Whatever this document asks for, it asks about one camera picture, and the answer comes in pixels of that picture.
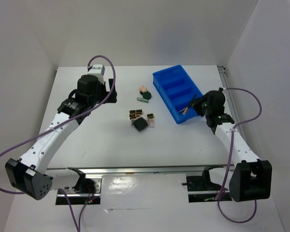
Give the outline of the black square compact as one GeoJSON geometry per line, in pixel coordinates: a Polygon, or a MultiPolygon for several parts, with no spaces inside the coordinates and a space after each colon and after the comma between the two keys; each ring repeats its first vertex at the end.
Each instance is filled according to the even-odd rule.
{"type": "Polygon", "coordinates": [[[135,119],[132,124],[138,132],[141,132],[148,127],[148,123],[143,117],[135,119]]]}

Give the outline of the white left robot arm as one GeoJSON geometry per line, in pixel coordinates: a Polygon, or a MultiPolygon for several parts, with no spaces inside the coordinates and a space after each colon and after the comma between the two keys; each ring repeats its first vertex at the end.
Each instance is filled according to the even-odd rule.
{"type": "Polygon", "coordinates": [[[19,159],[9,159],[5,169],[11,185],[22,193],[41,200],[51,190],[70,188],[79,193],[94,182],[84,172],[68,167],[59,171],[48,171],[47,167],[58,149],[75,131],[95,106],[116,102],[115,79],[109,79],[110,90],[98,77],[85,74],[58,108],[50,124],[50,132],[41,136],[33,147],[19,159]]]}

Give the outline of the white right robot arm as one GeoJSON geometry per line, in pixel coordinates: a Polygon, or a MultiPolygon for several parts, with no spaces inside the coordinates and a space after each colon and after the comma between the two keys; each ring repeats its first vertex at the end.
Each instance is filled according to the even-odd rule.
{"type": "Polygon", "coordinates": [[[235,202],[263,200],[270,197],[272,166],[261,160],[245,142],[233,118],[225,113],[223,89],[211,90],[189,102],[199,116],[204,116],[207,126],[223,143],[229,153],[226,167],[205,167],[201,184],[205,189],[219,186],[229,191],[235,202]]]}

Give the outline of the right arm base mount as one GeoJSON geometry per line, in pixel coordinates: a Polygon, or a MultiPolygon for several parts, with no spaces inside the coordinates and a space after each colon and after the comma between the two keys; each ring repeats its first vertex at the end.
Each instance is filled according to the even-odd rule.
{"type": "Polygon", "coordinates": [[[206,168],[197,174],[187,175],[181,185],[188,191],[189,203],[215,202],[215,197],[221,188],[221,185],[211,182],[209,170],[206,168]]]}

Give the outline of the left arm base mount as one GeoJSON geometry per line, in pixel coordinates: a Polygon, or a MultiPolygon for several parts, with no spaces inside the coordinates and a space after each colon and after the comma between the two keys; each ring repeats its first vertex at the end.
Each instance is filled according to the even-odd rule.
{"type": "Polygon", "coordinates": [[[70,200],[71,205],[98,205],[101,203],[102,175],[86,174],[84,188],[77,192],[71,187],[65,187],[63,191],[70,200]]]}

